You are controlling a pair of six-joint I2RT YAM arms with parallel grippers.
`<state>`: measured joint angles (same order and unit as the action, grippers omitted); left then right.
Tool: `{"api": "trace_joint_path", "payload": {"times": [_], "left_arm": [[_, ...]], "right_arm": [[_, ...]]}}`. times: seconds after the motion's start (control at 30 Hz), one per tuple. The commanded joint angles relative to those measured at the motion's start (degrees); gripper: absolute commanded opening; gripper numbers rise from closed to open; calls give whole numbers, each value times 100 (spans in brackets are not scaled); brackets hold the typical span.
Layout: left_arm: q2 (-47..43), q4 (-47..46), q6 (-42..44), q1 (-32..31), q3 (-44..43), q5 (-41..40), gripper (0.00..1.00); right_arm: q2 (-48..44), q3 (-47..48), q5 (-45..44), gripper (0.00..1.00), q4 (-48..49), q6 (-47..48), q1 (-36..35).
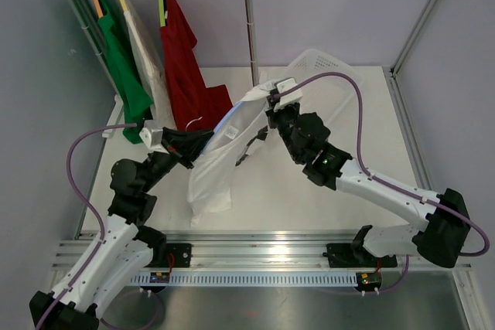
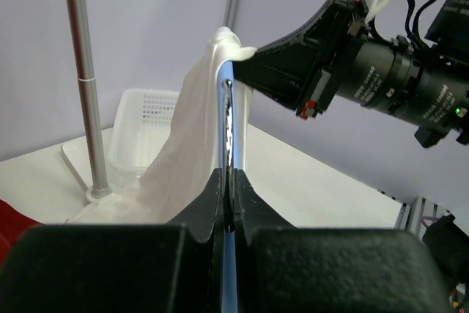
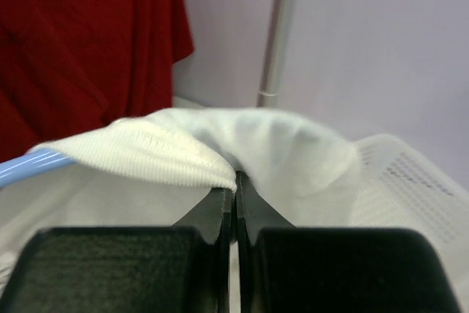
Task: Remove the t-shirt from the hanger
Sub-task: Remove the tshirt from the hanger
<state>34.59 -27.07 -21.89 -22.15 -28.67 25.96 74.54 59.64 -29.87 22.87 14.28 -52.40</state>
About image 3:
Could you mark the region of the white printed t shirt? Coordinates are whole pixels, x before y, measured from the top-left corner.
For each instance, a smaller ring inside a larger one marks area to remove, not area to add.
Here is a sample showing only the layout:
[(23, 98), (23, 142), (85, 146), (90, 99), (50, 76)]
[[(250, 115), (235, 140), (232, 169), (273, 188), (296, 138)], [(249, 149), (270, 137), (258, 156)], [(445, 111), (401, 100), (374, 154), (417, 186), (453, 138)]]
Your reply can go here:
[(1, 188), (1, 277), (45, 227), (172, 225), (244, 172), (296, 226), (348, 223), (356, 145), (296, 114), (266, 108), (168, 108), (47, 141), (75, 163)]

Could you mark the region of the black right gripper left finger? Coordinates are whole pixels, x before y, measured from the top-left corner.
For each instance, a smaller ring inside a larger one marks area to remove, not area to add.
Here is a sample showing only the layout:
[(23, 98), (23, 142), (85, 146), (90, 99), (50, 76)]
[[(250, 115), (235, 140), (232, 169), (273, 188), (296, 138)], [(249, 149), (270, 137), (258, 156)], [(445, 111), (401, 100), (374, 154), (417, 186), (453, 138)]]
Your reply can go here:
[(8, 312), (227, 312), (232, 194), (170, 227), (56, 227), (23, 248)]

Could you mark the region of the light blue plastic hanger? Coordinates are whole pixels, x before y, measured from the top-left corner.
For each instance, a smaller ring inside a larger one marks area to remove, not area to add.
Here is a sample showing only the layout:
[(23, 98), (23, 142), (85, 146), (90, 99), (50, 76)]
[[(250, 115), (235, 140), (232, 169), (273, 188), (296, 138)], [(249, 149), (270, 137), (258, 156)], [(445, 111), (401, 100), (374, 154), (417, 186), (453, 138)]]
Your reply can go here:
[(73, 163), (75, 163), (73, 159), (56, 150), (41, 149), (29, 152), (1, 163), (0, 186), (4, 188)]

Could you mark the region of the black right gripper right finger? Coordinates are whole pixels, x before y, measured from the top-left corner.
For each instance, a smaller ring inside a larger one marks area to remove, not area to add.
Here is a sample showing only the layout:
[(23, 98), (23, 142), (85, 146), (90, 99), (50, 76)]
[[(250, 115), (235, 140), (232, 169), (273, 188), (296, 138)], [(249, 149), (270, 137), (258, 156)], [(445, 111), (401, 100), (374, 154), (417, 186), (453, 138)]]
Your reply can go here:
[(403, 228), (296, 227), (237, 173), (242, 312), (460, 312), (434, 248)]

